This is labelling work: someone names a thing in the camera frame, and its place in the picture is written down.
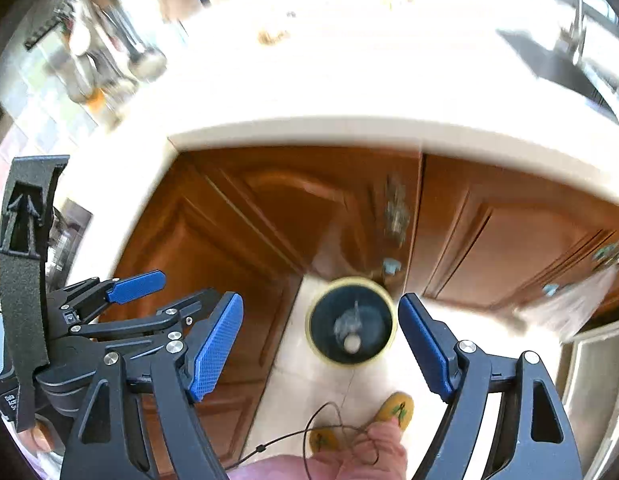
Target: kitchen counter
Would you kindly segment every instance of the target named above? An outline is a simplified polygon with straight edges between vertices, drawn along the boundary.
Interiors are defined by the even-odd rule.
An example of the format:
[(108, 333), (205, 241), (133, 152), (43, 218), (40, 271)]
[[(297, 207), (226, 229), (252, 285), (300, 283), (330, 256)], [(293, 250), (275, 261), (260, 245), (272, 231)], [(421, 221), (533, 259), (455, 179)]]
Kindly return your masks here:
[[(233, 0), (184, 23), (187, 53), (64, 173), (57, 200), (93, 214), (69, 282), (112, 275), (186, 150), (416, 148), (541, 174), (619, 204), (619, 126), (535, 77), (497, 33), (550, 38), (556, 3), (495, 1)], [(258, 41), (283, 31), (275, 44)]]

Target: cable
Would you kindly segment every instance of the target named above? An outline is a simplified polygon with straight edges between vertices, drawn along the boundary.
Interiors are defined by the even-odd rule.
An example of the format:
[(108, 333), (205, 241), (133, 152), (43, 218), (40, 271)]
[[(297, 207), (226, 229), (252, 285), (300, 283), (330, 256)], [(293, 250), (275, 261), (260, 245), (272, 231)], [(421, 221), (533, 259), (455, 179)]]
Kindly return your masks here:
[[(338, 424), (331, 424), (330, 426), (317, 426), (316, 428), (311, 428), (310, 429), (310, 426), (311, 426), (312, 422), (314, 421), (314, 419), (327, 406), (332, 406), (336, 410), (336, 415), (338, 416)], [(258, 446), (256, 446), (256, 449), (254, 449), (250, 454), (248, 454), (247, 456), (243, 457), (242, 459), (240, 459), (238, 462), (232, 464), (231, 466), (226, 467), (225, 471), (229, 471), (230, 469), (234, 469), (235, 467), (238, 467), (242, 463), (244, 463), (247, 460), (249, 460), (250, 458), (252, 458), (255, 454), (264, 452), (267, 449), (267, 447), (271, 446), (272, 444), (276, 444), (277, 442), (285, 440), (286, 438), (290, 438), (290, 437), (302, 434), (302, 436), (303, 436), (303, 449), (302, 449), (303, 465), (305, 466), (305, 473), (308, 476), (308, 480), (312, 480), (312, 477), (310, 475), (310, 468), (308, 466), (307, 452), (306, 452), (307, 435), (308, 435), (308, 433), (310, 431), (313, 431), (313, 430), (332, 430), (332, 429), (335, 429), (335, 428), (340, 428), (341, 431), (343, 431), (343, 437), (345, 437), (345, 430), (354, 430), (354, 431), (358, 432), (359, 434), (365, 433), (365, 435), (367, 436), (368, 440), (374, 446), (374, 450), (376, 452), (376, 459), (374, 460), (374, 462), (368, 463), (368, 462), (365, 462), (365, 460), (363, 460), (361, 457), (357, 457), (357, 458), (358, 458), (358, 460), (360, 460), (365, 465), (375, 465), (379, 461), (379, 458), (380, 458), (379, 448), (376, 446), (376, 442), (369, 437), (369, 435), (367, 434), (367, 430), (365, 430), (363, 428), (359, 428), (358, 426), (349, 426), (348, 424), (343, 424), (343, 418), (341, 417), (341, 411), (340, 411), (339, 407), (336, 405), (335, 402), (331, 402), (330, 401), (330, 402), (326, 402), (325, 404), (323, 404), (316, 412), (314, 412), (314, 415), (311, 416), (311, 418), (308, 421), (307, 425), (305, 426), (304, 430), (294, 431), (293, 433), (285, 434), (283, 436), (280, 436), (278, 438), (275, 438), (275, 439), (271, 440), (270, 442), (267, 442), (266, 444), (259, 444)], [(347, 447), (349, 447), (349, 449), (352, 452), (352, 454), (355, 455), (355, 453), (353, 452), (352, 444), (349, 442), (348, 439), (345, 439), (345, 441), (347, 443)]]

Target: foot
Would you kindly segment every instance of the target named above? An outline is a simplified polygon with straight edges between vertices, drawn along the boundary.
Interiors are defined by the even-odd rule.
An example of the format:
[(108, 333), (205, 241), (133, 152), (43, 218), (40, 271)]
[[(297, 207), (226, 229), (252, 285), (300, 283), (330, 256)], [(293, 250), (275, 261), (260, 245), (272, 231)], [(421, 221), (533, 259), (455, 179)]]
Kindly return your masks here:
[(414, 399), (408, 394), (396, 392), (383, 402), (381, 409), (374, 417), (374, 422), (389, 422), (395, 419), (400, 429), (405, 431), (414, 414)]
[(309, 448), (313, 454), (319, 451), (339, 451), (341, 449), (334, 430), (311, 430), (309, 432)]

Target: wooden cabinet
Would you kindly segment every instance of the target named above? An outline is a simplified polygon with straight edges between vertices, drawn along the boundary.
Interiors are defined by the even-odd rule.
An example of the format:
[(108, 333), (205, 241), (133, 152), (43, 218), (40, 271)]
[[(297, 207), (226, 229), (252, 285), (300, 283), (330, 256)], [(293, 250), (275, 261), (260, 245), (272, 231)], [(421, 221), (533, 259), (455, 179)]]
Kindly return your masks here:
[[(189, 157), (295, 269), (326, 280), (368, 276), (402, 293), (419, 153), (285, 146)], [(400, 262), (393, 276), (383, 275), (386, 258)]]
[[(164, 290), (111, 308), (106, 320), (147, 316), (208, 286), (244, 300), (244, 322), (216, 390), (197, 411), (224, 464), (237, 460), (278, 348), (301, 276), (186, 158), (179, 157), (146, 207), (116, 269), (161, 269)], [(162, 474), (171, 473), (157, 415), (146, 410)]]
[[(499, 308), (592, 271), (619, 240), (619, 208), (517, 171), (416, 152), (230, 148), (181, 154), (148, 203), (118, 276), (161, 269), (158, 294), (110, 309), (147, 316), (212, 286), (245, 304), (219, 384), (197, 410), (224, 464), (240, 456), (305, 273), (361, 275), (398, 298)], [(400, 264), (389, 272), (384, 262)], [(619, 284), (606, 304), (619, 304)], [(145, 405), (161, 473), (171, 473)]]
[[(420, 174), (418, 153), (355, 148), (243, 148), (181, 154), (152, 196), (116, 269), (167, 275), (159, 293), (105, 320), (153, 314), (211, 286), (234, 290), (243, 326), (216, 389), (197, 405), (225, 465), (238, 460), (301, 276), (363, 275), (403, 292)], [(401, 263), (392, 275), (383, 260)], [(148, 431), (171, 464), (151, 399)]]
[(407, 288), (472, 308), (522, 304), (591, 273), (619, 207), (550, 180), (428, 155)]

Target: tile backsplash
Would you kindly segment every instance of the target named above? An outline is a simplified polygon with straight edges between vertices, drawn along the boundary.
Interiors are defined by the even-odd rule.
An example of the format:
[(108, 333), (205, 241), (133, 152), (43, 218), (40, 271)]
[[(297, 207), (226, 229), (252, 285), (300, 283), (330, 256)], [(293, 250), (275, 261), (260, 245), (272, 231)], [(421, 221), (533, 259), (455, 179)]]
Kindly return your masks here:
[(68, 60), (61, 34), (50, 33), (27, 52), (27, 16), (0, 58), (0, 205), (16, 156), (71, 155), (97, 128), (98, 118), (70, 100), (59, 75)]

